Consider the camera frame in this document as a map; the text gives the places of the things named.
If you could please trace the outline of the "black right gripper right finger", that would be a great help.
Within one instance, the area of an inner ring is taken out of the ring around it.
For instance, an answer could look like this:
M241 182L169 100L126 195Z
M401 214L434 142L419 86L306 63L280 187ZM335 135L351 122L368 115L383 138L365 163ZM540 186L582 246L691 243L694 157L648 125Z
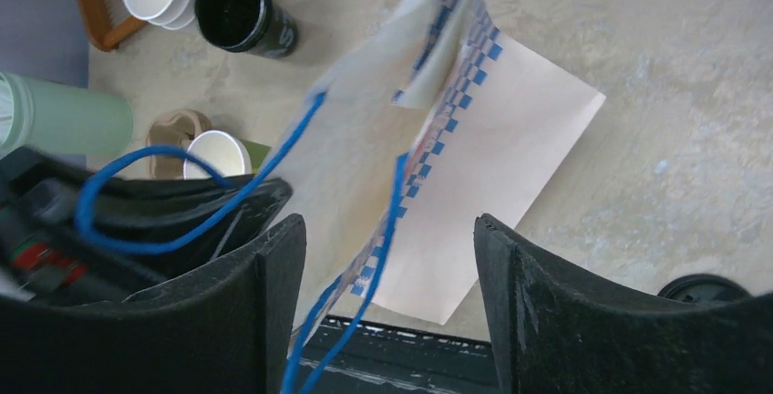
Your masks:
M585 270L484 214L479 284L507 393L769 393L772 296L702 306Z

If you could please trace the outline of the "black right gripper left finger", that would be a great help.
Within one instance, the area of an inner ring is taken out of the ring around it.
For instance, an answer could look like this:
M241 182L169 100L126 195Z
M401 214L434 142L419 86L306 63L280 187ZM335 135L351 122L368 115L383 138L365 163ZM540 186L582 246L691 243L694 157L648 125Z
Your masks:
M4 393L277 393L304 268L291 214L125 301L1 301Z

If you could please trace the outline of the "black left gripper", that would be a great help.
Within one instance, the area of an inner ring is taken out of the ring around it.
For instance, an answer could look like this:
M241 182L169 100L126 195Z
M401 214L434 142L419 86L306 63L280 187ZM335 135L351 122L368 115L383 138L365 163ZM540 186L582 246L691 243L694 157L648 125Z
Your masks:
M123 254L88 242L76 229L77 198L89 171L22 147L1 159L1 253L36 301L79 306L121 301L207 264L266 230L292 196L273 179L205 234L165 254ZM250 181L123 180L106 183L94 227L121 240L160 244L204 223Z

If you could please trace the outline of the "blue checkered paper bag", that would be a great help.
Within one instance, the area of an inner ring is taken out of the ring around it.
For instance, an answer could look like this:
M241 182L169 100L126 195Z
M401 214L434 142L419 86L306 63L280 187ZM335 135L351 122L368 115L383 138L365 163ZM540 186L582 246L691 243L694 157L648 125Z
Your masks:
M485 0L403 0L392 17L314 85L254 178L213 216L161 243L98 232L101 188L148 147L86 182L75 226L113 252L165 254L200 239L279 178L293 195L282 215L305 222L305 266L294 345L281 390L295 392L304 344L344 292L443 324L476 282L479 213L519 221L605 97L502 33Z

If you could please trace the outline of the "green paper coffee cup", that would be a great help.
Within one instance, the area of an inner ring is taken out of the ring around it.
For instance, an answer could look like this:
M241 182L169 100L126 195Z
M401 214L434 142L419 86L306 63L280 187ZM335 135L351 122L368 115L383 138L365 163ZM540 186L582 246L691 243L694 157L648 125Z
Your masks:
M227 177L255 174L270 151L267 145L239 139L221 130L203 132L187 149L189 154Z

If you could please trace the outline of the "green straw holder cup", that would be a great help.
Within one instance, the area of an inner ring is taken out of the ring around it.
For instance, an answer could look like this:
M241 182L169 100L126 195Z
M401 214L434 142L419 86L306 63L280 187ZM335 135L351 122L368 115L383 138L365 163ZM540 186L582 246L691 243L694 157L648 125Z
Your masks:
M114 156L129 143L133 117L118 96L48 80L1 74L1 151Z

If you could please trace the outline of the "black cup lid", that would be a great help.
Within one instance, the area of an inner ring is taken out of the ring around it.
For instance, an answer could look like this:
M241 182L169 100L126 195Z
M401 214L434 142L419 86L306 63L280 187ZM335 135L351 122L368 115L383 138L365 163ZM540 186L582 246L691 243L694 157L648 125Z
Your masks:
M751 298L741 285L719 275L694 274L676 278L663 287L659 297L702 306L723 305Z

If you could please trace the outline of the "brown pulp cup carrier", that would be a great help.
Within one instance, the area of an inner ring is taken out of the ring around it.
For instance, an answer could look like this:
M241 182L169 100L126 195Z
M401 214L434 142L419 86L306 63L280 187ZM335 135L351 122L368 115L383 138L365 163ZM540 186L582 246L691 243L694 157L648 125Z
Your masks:
M196 137L211 129L211 121L203 113L178 109L156 118L149 128L146 145L187 149ZM178 180L182 178L182 170L183 160L169 156L149 157L151 179Z

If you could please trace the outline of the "black paper cup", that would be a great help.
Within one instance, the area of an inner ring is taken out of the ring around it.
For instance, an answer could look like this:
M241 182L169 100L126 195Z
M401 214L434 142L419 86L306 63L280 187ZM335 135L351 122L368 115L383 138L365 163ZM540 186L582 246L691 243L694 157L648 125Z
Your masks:
M231 53L291 55L300 39L295 19L275 0L195 0L203 38Z

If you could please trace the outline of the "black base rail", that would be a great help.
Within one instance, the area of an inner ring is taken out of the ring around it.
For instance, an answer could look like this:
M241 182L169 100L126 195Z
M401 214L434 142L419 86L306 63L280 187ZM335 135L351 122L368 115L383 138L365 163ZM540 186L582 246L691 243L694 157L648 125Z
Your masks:
M490 343L363 321L314 393L498 393Z

